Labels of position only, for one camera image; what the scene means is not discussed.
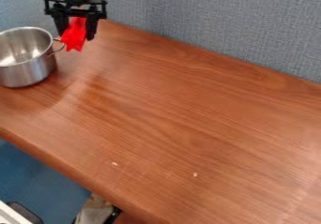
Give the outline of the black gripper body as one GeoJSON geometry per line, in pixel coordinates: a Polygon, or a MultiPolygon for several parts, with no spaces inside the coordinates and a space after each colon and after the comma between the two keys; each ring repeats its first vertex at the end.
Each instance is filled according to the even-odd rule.
{"type": "Polygon", "coordinates": [[[45,12],[51,15],[54,12],[62,12],[71,17],[86,17],[89,13],[98,19],[107,18],[106,0],[43,0],[45,12]]]}

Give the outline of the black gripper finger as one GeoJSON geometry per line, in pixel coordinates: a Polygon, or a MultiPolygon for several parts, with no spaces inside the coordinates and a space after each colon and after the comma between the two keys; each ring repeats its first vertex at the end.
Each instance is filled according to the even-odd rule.
{"type": "Polygon", "coordinates": [[[51,16],[54,18],[58,34],[63,35],[70,26],[70,18],[66,14],[65,6],[61,3],[54,4],[51,16]]]}
{"type": "Polygon", "coordinates": [[[87,15],[86,28],[87,28],[87,41],[94,40],[97,27],[99,22],[99,16],[95,12],[90,12],[87,15]]]}

